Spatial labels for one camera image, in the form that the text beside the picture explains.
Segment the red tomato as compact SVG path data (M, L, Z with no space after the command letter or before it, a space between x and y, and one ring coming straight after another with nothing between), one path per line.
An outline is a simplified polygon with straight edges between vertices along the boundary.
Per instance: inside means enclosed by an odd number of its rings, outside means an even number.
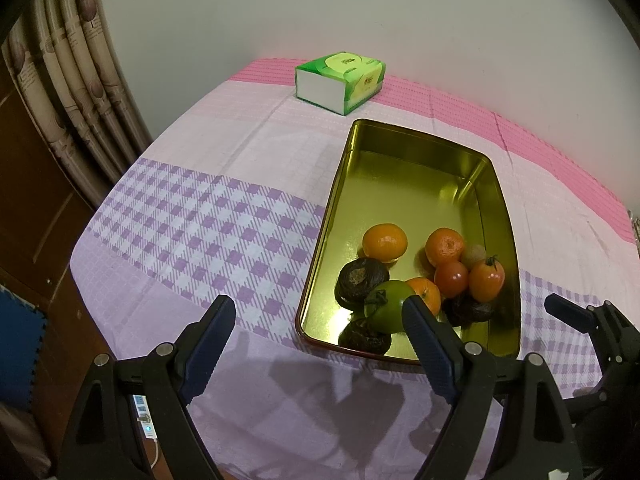
M468 286L469 271L459 260L450 260L440 264L434 274L434 282L442 296L454 298Z
M506 271L496 256L475 263L469 273L469 291L478 301L491 302L496 299L506 280Z

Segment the small dark passion fruit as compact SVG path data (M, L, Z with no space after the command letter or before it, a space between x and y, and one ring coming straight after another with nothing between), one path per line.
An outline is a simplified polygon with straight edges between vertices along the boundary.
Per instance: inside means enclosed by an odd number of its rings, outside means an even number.
M492 302L477 301L468 292L442 302L442 312L454 327L486 322L494 315L495 310L496 306Z

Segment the brown longan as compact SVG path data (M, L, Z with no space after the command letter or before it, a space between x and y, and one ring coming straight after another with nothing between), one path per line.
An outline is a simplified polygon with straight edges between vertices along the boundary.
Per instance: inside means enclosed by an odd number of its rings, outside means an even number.
M460 261L471 271L477 263L485 261L486 258L487 252L485 247L480 244L474 244L465 247Z

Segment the orange mandarin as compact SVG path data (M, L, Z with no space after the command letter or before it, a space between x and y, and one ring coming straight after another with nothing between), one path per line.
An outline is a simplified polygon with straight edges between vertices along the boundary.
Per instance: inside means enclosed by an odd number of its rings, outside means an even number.
M382 263L397 261L408 248L408 238L403 229L393 223L379 223L364 232L361 248L363 255Z
M459 260L465 250L465 240L453 229L438 228L427 237L424 250L427 261L437 268L445 262Z
M442 296L437 285L428 278L410 278L406 281L414 293L418 295L432 312L432 315L439 315L442 307Z

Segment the dark mangosteen with stem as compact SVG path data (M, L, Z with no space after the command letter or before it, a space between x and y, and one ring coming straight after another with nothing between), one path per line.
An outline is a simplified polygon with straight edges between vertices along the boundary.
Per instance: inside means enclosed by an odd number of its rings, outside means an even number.
M338 344L350 350L384 356L390 350L392 336L374 330L366 318L356 318L342 330Z

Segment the green tomato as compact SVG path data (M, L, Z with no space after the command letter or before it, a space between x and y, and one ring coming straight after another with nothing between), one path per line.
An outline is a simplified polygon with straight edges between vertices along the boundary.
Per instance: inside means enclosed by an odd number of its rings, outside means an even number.
M405 282L390 280L379 284L364 300L363 312L372 330L396 334L404 331L402 305L414 290Z

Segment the large dark mangosteen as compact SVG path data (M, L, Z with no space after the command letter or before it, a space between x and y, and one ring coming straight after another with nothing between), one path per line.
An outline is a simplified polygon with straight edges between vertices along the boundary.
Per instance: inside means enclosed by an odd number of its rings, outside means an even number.
M375 258L362 257L349 261L338 274L334 296L338 304L357 311L376 286L390 279L386 265Z

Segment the blue foam floor mat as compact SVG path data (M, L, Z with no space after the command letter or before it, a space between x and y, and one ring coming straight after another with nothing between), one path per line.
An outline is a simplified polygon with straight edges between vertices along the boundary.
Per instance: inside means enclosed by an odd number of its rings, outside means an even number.
M48 320L38 308L4 286L1 287L0 315L1 401L30 411Z

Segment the gold toffee tin tray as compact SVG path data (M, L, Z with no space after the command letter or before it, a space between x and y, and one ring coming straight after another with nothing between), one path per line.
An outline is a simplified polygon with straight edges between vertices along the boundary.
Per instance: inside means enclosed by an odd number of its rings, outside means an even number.
M361 254L371 226L393 223L408 237L405 255L390 267L394 280L428 273L427 237L450 228L480 244L506 270L496 312L486 322L456 330L495 356L520 351L518 257L498 176L491 160L461 144L370 119L352 124L332 184L316 249L295 317L307 344L346 353L338 336L352 311L335 298L342 267Z

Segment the pink purple checked tablecloth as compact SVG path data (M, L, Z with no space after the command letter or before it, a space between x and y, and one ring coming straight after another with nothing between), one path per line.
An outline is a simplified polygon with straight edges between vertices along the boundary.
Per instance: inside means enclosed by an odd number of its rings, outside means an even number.
M215 462L242 479L410 479L447 404L400 366L316 350L294 316L352 118L294 96L295 62L263 58L168 127L108 194L70 270L119 359L144 356L230 296L236 325L190 404ZM387 77L363 118L486 154L510 214L524 314L566 396L600 370L589 339L544 312L557 292L639 317L626 207L590 174L486 108Z

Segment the green tissue pack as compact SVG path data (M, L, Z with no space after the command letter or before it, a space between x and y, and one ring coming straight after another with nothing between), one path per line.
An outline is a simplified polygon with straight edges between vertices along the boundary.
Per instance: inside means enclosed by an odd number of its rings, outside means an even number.
M360 107L381 89L386 64L342 51L295 67L297 99L346 116Z

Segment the beige patterned curtain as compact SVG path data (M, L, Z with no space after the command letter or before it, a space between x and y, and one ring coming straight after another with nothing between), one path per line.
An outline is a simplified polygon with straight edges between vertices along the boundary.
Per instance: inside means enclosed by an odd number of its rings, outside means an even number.
M120 76L101 0L29 0L1 49L58 166L99 206L152 142Z

